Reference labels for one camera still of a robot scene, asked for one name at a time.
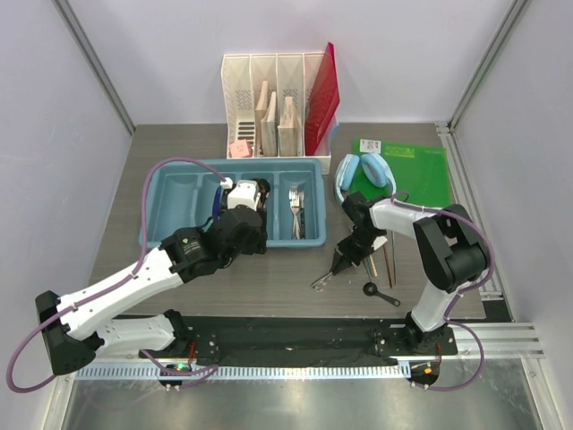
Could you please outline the purple handled utensil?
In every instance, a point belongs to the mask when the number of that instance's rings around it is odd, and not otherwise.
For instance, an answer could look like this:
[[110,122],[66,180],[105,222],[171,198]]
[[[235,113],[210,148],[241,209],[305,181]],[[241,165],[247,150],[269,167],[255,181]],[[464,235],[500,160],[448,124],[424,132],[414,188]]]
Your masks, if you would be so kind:
[[212,214],[211,217],[213,219],[218,219],[220,217],[221,208],[222,208],[222,197],[223,197],[223,188],[220,185],[214,196],[213,204],[212,204]]

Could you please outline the blue plastic cutlery tray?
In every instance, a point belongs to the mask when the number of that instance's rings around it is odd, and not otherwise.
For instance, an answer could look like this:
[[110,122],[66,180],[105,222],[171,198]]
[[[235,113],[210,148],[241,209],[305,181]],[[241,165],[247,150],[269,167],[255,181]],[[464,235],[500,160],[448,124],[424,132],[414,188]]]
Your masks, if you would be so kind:
[[[235,181],[264,178],[271,187],[266,203],[269,248],[309,248],[327,239],[326,202],[317,159],[207,159],[206,164]],[[212,213],[219,178],[200,166],[170,162],[154,173],[146,199],[148,247],[179,228],[205,223]],[[305,238],[294,239],[288,192],[304,191]]]

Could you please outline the black measuring spoon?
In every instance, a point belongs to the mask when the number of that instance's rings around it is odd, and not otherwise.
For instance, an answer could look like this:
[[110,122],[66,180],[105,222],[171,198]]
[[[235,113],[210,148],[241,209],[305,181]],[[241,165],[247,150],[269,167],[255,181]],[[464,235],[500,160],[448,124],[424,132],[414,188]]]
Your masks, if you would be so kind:
[[367,282],[363,285],[363,293],[368,297],[380,298],[395,307],[401,306],[401,302],[398,299],[381,293],[373,282]]

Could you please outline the patterned handle fork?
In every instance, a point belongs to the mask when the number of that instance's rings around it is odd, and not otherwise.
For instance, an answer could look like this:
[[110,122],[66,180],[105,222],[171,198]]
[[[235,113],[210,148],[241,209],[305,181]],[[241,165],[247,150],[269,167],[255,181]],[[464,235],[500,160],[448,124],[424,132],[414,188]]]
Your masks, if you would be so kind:
[[322,292],[325,289],[325,287],[329,284],[332,277],[333,277],[332,272],[328,271],[326,274],[322,275],[320,278],[315,280],[311,284],[311,288],[317,292]]

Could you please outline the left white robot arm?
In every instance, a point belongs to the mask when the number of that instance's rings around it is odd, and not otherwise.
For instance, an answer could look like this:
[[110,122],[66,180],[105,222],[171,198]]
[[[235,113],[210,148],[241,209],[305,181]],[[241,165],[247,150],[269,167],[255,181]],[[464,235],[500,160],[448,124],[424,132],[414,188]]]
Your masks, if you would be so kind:
[[98,356],[130,350],[186,354],[193,335],[177,311],[149,318],[119,315],[160,292],[225,269],[240,254],[264,254],[270,190],[263,178],[240,180],[223,193],[222,209],[207,227],[179,228],[142,261],[81,291],[37,296],[53,373],[70,374]]

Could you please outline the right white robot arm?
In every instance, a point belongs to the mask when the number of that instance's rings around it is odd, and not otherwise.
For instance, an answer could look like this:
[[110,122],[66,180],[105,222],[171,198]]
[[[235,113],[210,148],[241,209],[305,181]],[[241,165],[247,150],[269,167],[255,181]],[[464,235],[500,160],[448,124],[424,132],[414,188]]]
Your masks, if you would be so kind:
[[417,243],[426,284],[420,300],[406,314],[404,341],[416,354],[431,353],[456,302],[493,273],[495,257],[487,237],[460,204],[425,208],[394,197],[368,200],[357,192],[344,199],[342,209],[354,226],[335,247],[332,276],[359,266],[375,251],[376,240],[390,231]]

